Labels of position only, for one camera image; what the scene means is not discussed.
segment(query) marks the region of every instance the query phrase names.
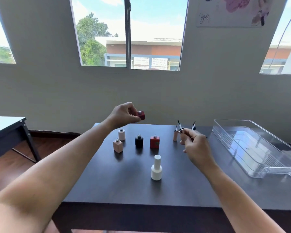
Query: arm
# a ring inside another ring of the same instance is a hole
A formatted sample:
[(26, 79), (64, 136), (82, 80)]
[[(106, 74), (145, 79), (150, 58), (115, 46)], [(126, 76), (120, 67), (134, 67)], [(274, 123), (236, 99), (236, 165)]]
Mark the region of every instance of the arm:
[(284, 233), (232, 179), (216, 164), (206, 137), (191, 129), (184, 129), (181, 144), (185, 145), (190, 161), (209, 180), (222, 208), (236, 233)]
[(77, 182), (105, 137), (140, 121), (131, 102), (35, 164), (0, 192), (0, 232), (43, 232), (55, 210)]

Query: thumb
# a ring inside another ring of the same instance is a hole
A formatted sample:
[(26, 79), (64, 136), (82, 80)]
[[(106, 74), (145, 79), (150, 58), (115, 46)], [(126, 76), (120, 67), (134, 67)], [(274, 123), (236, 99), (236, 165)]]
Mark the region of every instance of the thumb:
[(131, 123), (137, 123), (140, 121), (141, 121), (141, 118), (139, 118), (138, 116), (131, 115)]
[(182, 133), (182, 134), (180, 135), (180, 137), (181, 137), (182, 142), (183, 142), (185, 145), (188, 145), (188, 144), (192, 143), (191, 138), (190, 138), (189, 136), (185, 135), (184, 133)]

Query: black nail polish bottle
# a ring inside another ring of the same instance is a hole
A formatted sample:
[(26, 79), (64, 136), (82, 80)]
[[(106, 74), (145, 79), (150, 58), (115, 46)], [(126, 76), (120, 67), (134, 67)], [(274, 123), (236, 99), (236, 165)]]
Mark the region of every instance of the black nail polish bottle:
[(140, 134), (135, 138), (135, 145), (137, 148), (143, 147), (143, 137)]

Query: wooden floor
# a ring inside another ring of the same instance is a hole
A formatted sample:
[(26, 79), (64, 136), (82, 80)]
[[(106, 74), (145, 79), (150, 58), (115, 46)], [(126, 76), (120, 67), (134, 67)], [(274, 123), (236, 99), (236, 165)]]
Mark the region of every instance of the wooden floor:
[[(64, 146), (70, 139), (58, 138), (38, 138), (33, 137), (34, 143), (41, 158), (48, 156), (60, 147)], [(15, 147), (18, 151), (26, 156), (34, 159), (31, 151), (24, 141)], [(0, 191), (5, 188), (11, 181), (25, 172), (28, 168), (34, 165), (31, 161), (21, 157), (14, 151), (8, 151), (0, 157)], [(51, 221), (45, 233), (58, 233), (54, 223)], [(87, 231), (87, 230), (73, 230), (73, 233), (102, 233), (102, 231)]]

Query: forearm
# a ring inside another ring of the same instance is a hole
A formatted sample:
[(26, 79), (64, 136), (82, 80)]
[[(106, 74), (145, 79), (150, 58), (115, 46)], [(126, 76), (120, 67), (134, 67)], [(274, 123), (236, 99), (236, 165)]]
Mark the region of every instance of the forearm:
[(236, 233), (284, 231), (220, 168), (205, 173)]
[(48, 221), (111, 131), (104, 121), (50, 154), (0, 192), (0, 203)]

